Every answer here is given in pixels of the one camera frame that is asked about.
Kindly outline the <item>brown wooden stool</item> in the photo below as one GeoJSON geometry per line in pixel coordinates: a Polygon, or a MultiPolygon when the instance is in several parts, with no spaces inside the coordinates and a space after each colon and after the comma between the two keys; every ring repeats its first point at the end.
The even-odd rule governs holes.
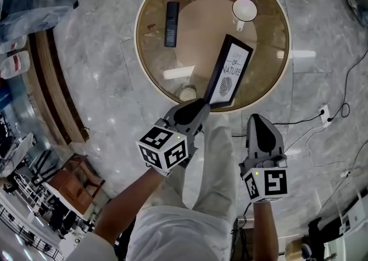
{"type": "Polygon", "coordinates": [[[54,195],[64,200],[65,206],[74,209],[75,213],[84,215],[105,180],[90,164],[87,156],[74,153],[47,181],[46,186],[54,195]]]}

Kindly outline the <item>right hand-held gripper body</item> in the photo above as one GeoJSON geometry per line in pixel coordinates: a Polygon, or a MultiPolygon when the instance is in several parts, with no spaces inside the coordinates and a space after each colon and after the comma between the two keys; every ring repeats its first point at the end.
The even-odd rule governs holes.
{"type": "Polygon", "coordinates": [[[286,155],[247,158],[239,167],[250,202],[272,202],[288,194],[286,155]]]}

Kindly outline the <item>person's white shirt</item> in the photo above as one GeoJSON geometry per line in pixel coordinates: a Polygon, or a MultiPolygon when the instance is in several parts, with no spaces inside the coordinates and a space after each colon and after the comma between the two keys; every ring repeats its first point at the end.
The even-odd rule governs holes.
{"type": "Polygon", "coordinates": [[[192,209],[156,205],[138,212],[125,261],[227,261],[235,204],[209,201],[192,209]]]}

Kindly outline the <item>black metal railing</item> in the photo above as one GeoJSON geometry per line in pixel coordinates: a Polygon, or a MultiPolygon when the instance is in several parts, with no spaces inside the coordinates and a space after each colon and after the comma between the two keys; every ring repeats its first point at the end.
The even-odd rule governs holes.
{"type": "Polygon", "coordinates": [[[0,205],[0,260],[64,261],[64,256],[0,205]]]}

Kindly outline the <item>black remote control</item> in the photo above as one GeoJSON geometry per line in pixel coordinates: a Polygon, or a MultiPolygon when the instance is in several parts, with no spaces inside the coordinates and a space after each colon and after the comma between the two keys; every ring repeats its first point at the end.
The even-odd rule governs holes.
{"type": "Polygon", "coordinates": [[[166,6],[164,46],[175,48],[177,44],[179,2],[170,1],[166,6]]]}

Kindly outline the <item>person's left forearm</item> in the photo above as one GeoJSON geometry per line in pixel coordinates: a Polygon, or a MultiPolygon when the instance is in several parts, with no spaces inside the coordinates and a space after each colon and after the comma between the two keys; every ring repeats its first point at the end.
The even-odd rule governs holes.
{"type": "Polygon", "coordinates": [[[113,245],[136,218],[147,199],[169,178],[154,168],[147,170],[102,209],[93,233],[113,245]]]}

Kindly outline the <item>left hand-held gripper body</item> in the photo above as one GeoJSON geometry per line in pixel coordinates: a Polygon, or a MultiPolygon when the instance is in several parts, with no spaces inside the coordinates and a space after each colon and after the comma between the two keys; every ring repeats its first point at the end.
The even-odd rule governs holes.
{"type": "Polygon", "coordinates": [[[197,133],[183,133],[160,118],[136,144],[147,167],[169,176],[175,166],[186,168],[193,158],[197,133]]]}

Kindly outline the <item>white mug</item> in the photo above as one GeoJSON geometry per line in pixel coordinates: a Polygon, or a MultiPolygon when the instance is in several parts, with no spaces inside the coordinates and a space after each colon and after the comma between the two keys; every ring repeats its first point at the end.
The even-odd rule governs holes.
{"type": "Polygon", "coordinates": [[[236,30],[241,32],[246,22],[253,21],[257,16],[258,10],[251,0],[236,0],[232,4],[233,23],[236,30]]]}

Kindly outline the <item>person's right forearm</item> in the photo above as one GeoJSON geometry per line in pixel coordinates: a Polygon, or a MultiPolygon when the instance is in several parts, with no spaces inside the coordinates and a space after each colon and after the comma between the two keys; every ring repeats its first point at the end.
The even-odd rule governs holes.
{"type": "Polygon", "coordinates": [[[254,203],[254,261],[277,261],[279,244],[271,203],[254,203]]]}

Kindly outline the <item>person's light trousers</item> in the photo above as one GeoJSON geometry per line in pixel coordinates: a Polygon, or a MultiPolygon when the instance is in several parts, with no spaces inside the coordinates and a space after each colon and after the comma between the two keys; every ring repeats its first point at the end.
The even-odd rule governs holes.
{"type": "Polygon", "coordinates": [[[237,196],[236,163],[229,121],[211,116],[204,125],[204,166],[193,209],[231,222],[237,196]]]}

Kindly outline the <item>round glass coffee table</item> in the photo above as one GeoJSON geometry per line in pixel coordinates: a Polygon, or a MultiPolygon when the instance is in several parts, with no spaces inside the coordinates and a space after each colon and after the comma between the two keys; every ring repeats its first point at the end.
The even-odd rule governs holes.
{"type": "Polygon", "coordinates": [[[251,107],[271,93],[285,73],[291,49],[290,28],[279,0],[251,0],[258,13],[241,32],[233,23],[236,0],[143,0],[135,23],[135,49],[143,72],[165,97],[183,101],[183,87],[193,86],[202,98],[226,34],[253,48],[231,106],[251,107]],[[167,2],[179,2],[177,44],[164,46],[167,2]]]}

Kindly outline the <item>curved wooden slat bench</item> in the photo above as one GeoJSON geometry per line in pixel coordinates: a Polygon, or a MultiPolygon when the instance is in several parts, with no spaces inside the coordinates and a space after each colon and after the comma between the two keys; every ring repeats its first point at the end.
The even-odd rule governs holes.
{"type": "Polygon", "coordinates": [[[28,91],[41,124],[57,145],[85,143],[89,134],[71,98],[60,65],[52,29],[28,35],[28,91]]]}

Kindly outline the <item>person's white left shoe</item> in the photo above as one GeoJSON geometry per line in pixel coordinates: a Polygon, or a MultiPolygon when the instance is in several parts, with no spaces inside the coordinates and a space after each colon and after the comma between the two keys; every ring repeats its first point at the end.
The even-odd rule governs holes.
{"type": "Polygon", "coordinates": [[[193,86],[183,87],[181,92],[179,93],[179,98],[183,102],[196,99],[197,98],[196,88],[193,86]]]}

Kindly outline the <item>white power strip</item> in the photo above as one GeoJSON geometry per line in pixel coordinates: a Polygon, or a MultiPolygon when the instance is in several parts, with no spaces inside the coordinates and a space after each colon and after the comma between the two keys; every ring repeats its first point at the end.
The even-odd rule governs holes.
{"type": "Polygon", "coordinates": [[[327,128],[331,124],[331,118],[330,118],[330,112],[329,112],[328,105],[327,104],[323,105],[319,109],[319,112],[320,112],[322,126],[324,128],[327,128]]]}

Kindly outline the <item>black metal stand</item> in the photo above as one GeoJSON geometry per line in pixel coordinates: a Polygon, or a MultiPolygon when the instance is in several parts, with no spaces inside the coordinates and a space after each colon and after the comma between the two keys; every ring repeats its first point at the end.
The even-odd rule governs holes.
{"type": "Polygon", "coordinates": [[[56,174],[58,165],[59,159],[55,151],[51,149],[43,151],[29,166],[31,171],[31,183],[35,187],[42,185],[56,174]]]}

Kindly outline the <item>black framed nature print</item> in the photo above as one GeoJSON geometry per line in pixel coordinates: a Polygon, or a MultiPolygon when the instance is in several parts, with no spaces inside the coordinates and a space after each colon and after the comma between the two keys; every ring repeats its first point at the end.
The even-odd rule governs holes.
{"type": "Polygon", "coordinates": [[[204,100],[211,109],[231,106],[248,67],[253,48],[226,34],[204,100]]]}

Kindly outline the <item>clear red-label water jug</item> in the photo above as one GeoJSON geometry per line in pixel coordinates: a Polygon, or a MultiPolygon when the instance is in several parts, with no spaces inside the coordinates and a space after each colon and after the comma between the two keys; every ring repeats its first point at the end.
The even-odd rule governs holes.
{"type": "Polygon", "coordinates": [[[22,49],[26,44],[27,36],[17,37],[9,41],[0,43],[0,55],[22,49]]]}
{"type": "Polygon", "coordinates": [[[11,79],[17,75],[27,72],[30,68],[30,56],[28,51],[21,51],[7,57],[0,64],[0,77],[11,79]]]}

